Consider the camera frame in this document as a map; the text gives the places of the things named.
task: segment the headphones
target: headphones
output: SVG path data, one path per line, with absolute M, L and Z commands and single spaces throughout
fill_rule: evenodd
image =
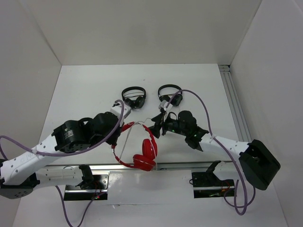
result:
M 128 91 L 131 90 L 140 90 L 142 91 L 144 94 L 143 95 L 135 95 L 135 96 L 124 96 L 124 94 Z M 122 91 L 122 99 L 125 102 L 125 104 L 127 104 L 128 106 L 130 106 L 132 109 L 140 109 L 142 108 L 142 106 L 145 103 L 145 99 L 146 99 L 146 91 L 143 87 L 128 87 L 126 89 L 124 89 Z
M 179 86 L 177 85 L 173 85 L 173 84 L 166 84 L 166 85 L 163 85 L 161 86 L 159 89 L 158 89 L 158 97 L 159 97 L 159 100 L 162 102 L 162 101 L 167 101 L 169 102 L 170 100 L 170 97 L 171 95 L 173 94 L 170 94 L 170 95 L 160 95 L 160 91 L 164 88 L 167 88 L 167 87 L 173 87 L 173 88 L 176 88 L 178 90 L 182 90 Z M 171 104 L 173 106 L 179 106 L 180 102 L 182 101 L 183 99 L 183 96 L 182 96 L 182 92 L 180 92 L 179 94 L 176 94 L 176 96 L 173 98 L 173 100 L 171 101 Z
M 131 128 L 134 124 L 136 124 L 135 122 L 130 122 L 128 124 L 125 124 L 122 127 L 122 132 L 128 130 L 129 128 Z M 157 148 L 157 143 L 155 141 L 155 138 L 152 134 L 152 132 L 150 131 L 150 129 L 148 127 L 146 127 L 143 124 L 140 124 L 142 127 L 144 127 L 144 129 L 149 133 L 150 138 L 151 139 L 144 139 L 142 142 L 142 155 L 134 155 L 133 156 L 133 161 L 134 164 L 130 165 L 127 163 L 124 163 L 123 161 L 121 161 L 117 155 L 115 154 L 115 146 L 112 146 L 113 149 L 113 153 L 115 156 L 115 159 L 122 165 L 128 167 L 128 168 L 135 168 L 135 169 L 141 169 L 144 171 L 151 171 L 154 166 L 156 165 L 156 162 L 154 161 L 154 159 L 156 158 L 157 154 L 158 154 L 158 148 Z

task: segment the black headphones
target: black headphones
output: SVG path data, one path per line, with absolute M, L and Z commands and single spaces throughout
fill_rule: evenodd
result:
M 166 85 L 163 85 L 161 86 L 159 89 L 158 89 L 158 97 L 159 97 L 159 100 L 162 102 L 162 101 L 169 101 L 170 100 L 170 97 L 171 95 L 173 94 L 169 94 L 169 95 L 160 95 L 160 91 L 164 88 L 167 88 L 167 87 L 173 87 L 175 89 L 178 89 L 178 90 L 182 90 L 179 86 L 177 85 L 173 85 L 173 84 L 166 84 Z M 182 92 L 180 92 L 179 94 L 176 94 L 176 96 L 173 98 L 173 100 L 171 101 L 171 104 L 173 106 L 178 106 L 180 104 L 180 102 L 182 101 L 183 99 L 183 96 L 182 96 Z
M 131 90 L 139 90 L 139 91 L 142 91 L 144 94 L 143 95 L 126 96 L 125 97 L 124 94 L 128 91 L 131 91 Z M 132 109 L 140 109 L 140 108 L 142 108 L 142 106 L 145 103 L 146 91 L 143 87 L 128 87 L 128 88 L 126 88 L 122 91 L 122 99 L 125 102 L 125 104 L 130 106 Z

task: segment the black headband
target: black headband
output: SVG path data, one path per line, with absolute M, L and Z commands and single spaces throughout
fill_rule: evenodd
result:
M 146 98 L 146 91 L 143 87 L 128 87 L 128 88 L 125 88 L 123 91 L 122 91 L 122 99 L 123 101 L 125 101 L 125 98 L 124 98 L 124 94 L 128 91 L 131 91 L 131 90 L 139 90 L 139 91 L 142 91 L 144 92 L 143 95 L 138 95 L 138 96 L 142 96 L 143 98 Z
M 173 87 L 175 89 L 178 89 L 178 90 L 182 90 L 179 86 L 177 85 L 174 85 L 174 84 L 166 84 L 166 85 L 163 85 L 161 86 L 159 89 L 158 89 L 158 97 L 160 98 L 162 95 L 160 95 L 160 91 L 164 88 L 167 88 L 167 87 Z

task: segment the wall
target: wall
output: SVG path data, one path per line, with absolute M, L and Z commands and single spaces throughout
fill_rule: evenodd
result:
M 63 65 L 230 64 L 261 2 L 26 1 Z
M 263 0 L 231 65 L 252 137 L 282 165 L 275 186 L 289 227 L 302 224 L 302 9 L 303 0 Z
M 0 1 L 0 134 L 34 146 L 61 64 L 16 0 Z M 8 158 L 23 151 L 1 141 Z M 12 226 L 19 200 L 0 196 L 1 226 Z

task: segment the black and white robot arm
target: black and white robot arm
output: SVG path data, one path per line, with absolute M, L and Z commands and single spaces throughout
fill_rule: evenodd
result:
M 123 117 L 119 127 L 106 140 L 106 143 L 116 144 L 121 133 L 124 119 L 131 109 L 124 106 Z M 16 199 L 28 195 L 33 190 L 57 185 L 78 185 L 86 188 L 93 181 L 93 175 L 88 165 L 75 168 L 51 168 L 46 165 L 63 157 L 67 153 L 78 154 L 91 148 L 105 138 L 118 122 L 122 105 L 115 104 L 110 112 L 99 113 L 95 118 L 84 118 L 79 121 L 66 121 L 49 135 L 44 141 L 12 160 L 0 162 L 0 195 Z M 61 156 L 41 155 L 60 154 Z
M 261 141 L 240 142 L 211 135 L 208 130 L 197 125 L 190 111 L 181 111 L 177 116 L 170 112 L 171 108 L 171 104 L 162 102 L 159 106 L 161 113 L 152 118 L 155 124 L 150 130 L 155 137 L 159 138 L 161 134 L 165 135 L 168 131 L 177 133 L 185 136 L 185 142 L 192 149 L 221 155 L 225 157 L 224 160 L 230 159 L 223 147 L 215 141 L 216 138 L 240 164 L 246 180 L 257 189 L 267 189 L 281 165 Z M 240 179 L 232 162 L 216 161 L 210 166 L 210 170 L 221 181 Z

